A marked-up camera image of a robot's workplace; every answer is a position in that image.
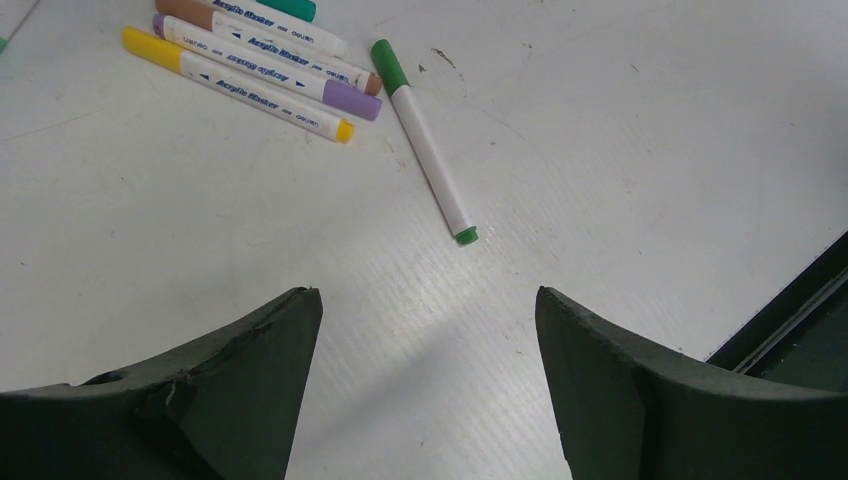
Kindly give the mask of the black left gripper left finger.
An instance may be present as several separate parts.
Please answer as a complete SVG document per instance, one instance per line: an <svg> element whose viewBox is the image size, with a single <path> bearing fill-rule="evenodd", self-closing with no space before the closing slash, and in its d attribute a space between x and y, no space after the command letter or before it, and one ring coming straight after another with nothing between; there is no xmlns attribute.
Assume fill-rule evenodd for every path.
<svg viewBox="0 0 848 480"><path fill-rule="evenodd" d="M1 396L5 479L282 479L322 322L315 288L82 384Z"/></svg>

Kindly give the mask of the white marker green cap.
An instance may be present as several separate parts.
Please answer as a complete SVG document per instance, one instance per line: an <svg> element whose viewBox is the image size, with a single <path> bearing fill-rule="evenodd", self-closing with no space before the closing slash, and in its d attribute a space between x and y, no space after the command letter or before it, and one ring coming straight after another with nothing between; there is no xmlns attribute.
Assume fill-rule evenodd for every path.
<svg viewBox="0 0 848 480"><path fill-rule="evenodd" d="M474 243L479 238L477 226L466 211L460 189L425 121L415 90L392 45L387 39L377 40L370 49L370 55L451 236L461 246Z"/></svg>

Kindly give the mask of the white marker purple cap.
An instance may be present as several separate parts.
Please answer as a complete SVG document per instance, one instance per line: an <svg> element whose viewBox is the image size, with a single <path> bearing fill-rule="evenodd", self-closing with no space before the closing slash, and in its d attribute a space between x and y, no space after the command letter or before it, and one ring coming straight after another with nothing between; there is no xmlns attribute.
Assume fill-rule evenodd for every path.
<svg viewBox="0 0 848 480"><path fill-rule="evenodd" d="M194 53L357 117L373 121L381 111L382 101L375 96L227 40L175 16L156 14L153 30L161 38Z"/></svg>

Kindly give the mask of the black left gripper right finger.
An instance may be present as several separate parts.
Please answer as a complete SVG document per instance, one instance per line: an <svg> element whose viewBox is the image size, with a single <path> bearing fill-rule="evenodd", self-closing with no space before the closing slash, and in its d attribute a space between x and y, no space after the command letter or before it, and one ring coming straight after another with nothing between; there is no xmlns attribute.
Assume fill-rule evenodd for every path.
<svg viewBox="0 0 848 480"><path fill-rule="evenodd" d="M575 479L843 479L847 397L734 373L543 287L535 322Z"/></svg>

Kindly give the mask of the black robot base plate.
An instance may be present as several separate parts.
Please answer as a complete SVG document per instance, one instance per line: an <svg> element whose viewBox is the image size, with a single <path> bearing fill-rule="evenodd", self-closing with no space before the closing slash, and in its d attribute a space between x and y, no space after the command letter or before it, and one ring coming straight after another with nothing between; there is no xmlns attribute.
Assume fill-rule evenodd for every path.
<svg viewBox="0 0 848 480"><path fill-rule="evenodd" d="M707 360L772 382L847 391L847 236L842 235Z"/></svg>

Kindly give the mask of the white marker yellow caps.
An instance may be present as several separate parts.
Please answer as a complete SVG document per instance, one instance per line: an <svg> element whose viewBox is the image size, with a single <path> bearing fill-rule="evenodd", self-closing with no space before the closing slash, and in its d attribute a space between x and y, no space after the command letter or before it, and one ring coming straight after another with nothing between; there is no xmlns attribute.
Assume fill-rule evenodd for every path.
<svg viewBox="0 0 848 480"><path fill-rule="evenodd" d="M124 28L121 39L133 55L309 132L342 144L353 138L355 127L350 121L242 72L134 27Z"/></svg>

